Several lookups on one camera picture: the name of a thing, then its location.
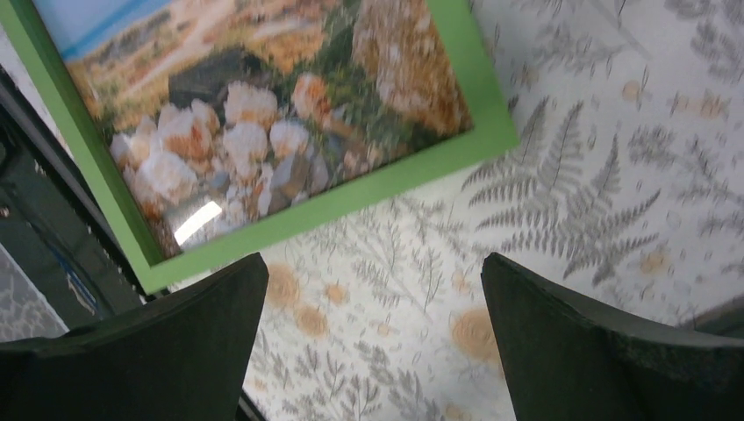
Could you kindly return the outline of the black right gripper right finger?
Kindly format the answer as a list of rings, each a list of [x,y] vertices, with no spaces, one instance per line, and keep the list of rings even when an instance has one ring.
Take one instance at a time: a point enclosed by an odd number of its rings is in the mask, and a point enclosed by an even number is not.
[[[481,278],[517,419],[742,419],[741,339],[637,317],[499,253]]]

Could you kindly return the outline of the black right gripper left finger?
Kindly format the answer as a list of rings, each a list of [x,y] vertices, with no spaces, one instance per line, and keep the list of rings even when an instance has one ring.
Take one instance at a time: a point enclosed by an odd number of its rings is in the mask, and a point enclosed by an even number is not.
[[[58,338],[1,346],[4,420],[232,420],[268,288],[258,253]]]

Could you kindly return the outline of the green wooden picture frame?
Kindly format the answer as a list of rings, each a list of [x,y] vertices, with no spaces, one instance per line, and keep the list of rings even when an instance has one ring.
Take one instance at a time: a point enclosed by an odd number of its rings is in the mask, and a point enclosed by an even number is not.
[[[1,23],[142,288],[153,293],[408,189],[502,156],[518,144],[469,4],[432,1],[429,7],[470,110],[474,126],[469,132],[172,259],[163,256],[127,191],[34,5],[29,1],[2,2]]]

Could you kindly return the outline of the landscape photo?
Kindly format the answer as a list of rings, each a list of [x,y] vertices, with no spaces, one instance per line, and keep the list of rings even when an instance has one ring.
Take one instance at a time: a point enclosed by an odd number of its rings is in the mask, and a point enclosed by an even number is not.
[[[171,258],[471,126],[424,1],[37,1]]]

